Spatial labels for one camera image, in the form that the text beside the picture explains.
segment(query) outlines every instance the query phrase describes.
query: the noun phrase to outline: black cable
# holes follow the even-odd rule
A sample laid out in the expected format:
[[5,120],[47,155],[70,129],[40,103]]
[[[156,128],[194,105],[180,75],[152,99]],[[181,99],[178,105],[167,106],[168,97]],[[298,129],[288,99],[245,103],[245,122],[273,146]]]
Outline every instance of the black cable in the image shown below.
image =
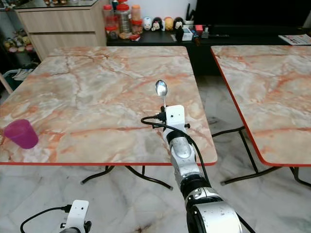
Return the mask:
[[46,213],[46,212],[48,212],[48,211],[52,211],[52,210],[64,210],[66,213],[69,213],[71,206],[72,206],[72,205],[66,205],[66,206],[62,206],[62,207],[53,207],[53,208],[50,208],[50,209],[41,211],[40,213],[38,213],[38,214],[36,214],[36,215],[34,215],[34,216],[32,216],[32,217],[26,219],[25,221],[23,221],[23,223],[20,225],[20,232],[21,232],[21,233],[25,233],[25,231],[24,231],[24,225],[25,225],[28,221],[30,221],[31,219],[33,219],[33,218],[35,218],[35,217],[38,217],[39,215],[44,214],[44,213]]
[[[202,158],[202,155],[200,153],[200,150],[198,148],[198,146],[196,145],[195,141],[188,135],[186,134],[185,132],[175,128],[175,127],[172,127],[172,126],[169,126],[169,125],[166,125],[166,124],[159,124],[159,123],[155,123],[155,122],[149,122],[149,121],[145,121],[147,119],[157,119],[156,116],[146,116],[146,117],[143,117],[140,121],[143,123],[143,124],[146,124],[146,125],[152,125],[152,126],[159,126],[159,127],[165,127],[165,128],[168,128],[168,129],[171,129],[171,130],[174,130],[174,131],[177,131],[181,134],[183,134],[195,147],[195,150],[197,151],[198,153],[198,156],[199,156],[199,159],[200,159],[200,162],[201,162],[201,166],[202,166],[202,170],[203,170],[203,173],[204,173],[204,177],[209,185],[209,187],[211,187],[210,185],[210,182],[209,182],[209,179],[207,177],[207,172],[206,172],[206,169],[205,169],[205,166],[204,166],[204,162],[203,162],[203,158]],[[238,218],[240,220],[240,222],[244,225],[244,227],[250,232],[250,233],[256,233],[252,227],[250,225],[248,225],[248,223],[240,216],[238,215]]]
[[183,135],[194,145],[195,150],[196,150],[196,152],[198,153],[198,156],[199,156],[199,159],[200,159],[200,162],[201,162],[201,167],[202,167],[203,174],[204,174],[204,177],[205,177],[205,179],[206,179],[206,182],[207,182],[208,186],[211,187],[210,182],[209,182],[209,179],[208,179],[208,176],[207,176],[207,172],[206,172],[206,169],[205,169],[205,166],[204,166],[204,162],[203,162],[203,158],[202,158],[201,152],[200,152],[198,146],[196,145],[195,141],[194,141],[188,134],[186,134],[185,132],[183,132],[183,131],[181,131],[181,130],[175,128],[175,127],[172,127],[172,126],[169,126],[169,125],[165,125],[165,124],[160,124],[160,123],[145,121],[145,120],[147,120],[147,119],[156,119],[156,116],[146,116],[146,117],[143,117],[140,121],[141,121],[143,124],[146,124],[146,125],[153,125],[153,126],[165,127],[165,128],[168,128],[168,129],[177,131],[177,132],[183,134]]

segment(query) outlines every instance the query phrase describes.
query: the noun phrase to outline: marble tabletop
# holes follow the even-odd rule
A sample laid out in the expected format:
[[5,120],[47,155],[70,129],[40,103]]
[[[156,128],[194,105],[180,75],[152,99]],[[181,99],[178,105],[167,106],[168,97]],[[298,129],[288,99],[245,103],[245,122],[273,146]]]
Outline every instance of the marble tabletop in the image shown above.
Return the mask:
[[22,149],[0,136],[0,164],[171,165],[162,129],[140,122],[182,104],[188,134],[206,165],[217,161],[185,47],[77,47],[54,50],[0,106],[0,129],[25,118],[39,137]]
[[212,52],[259,159],[311,166],[311,47],[213,46]]

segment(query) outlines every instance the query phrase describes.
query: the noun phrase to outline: small box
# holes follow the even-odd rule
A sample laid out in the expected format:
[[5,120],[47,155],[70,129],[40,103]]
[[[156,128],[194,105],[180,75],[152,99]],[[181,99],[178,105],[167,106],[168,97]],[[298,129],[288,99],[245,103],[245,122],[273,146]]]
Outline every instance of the small box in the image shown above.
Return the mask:
[[193,33],[189,30],[189,28],[183,28],[183,30],[184,30],[183,41],[192,40]]

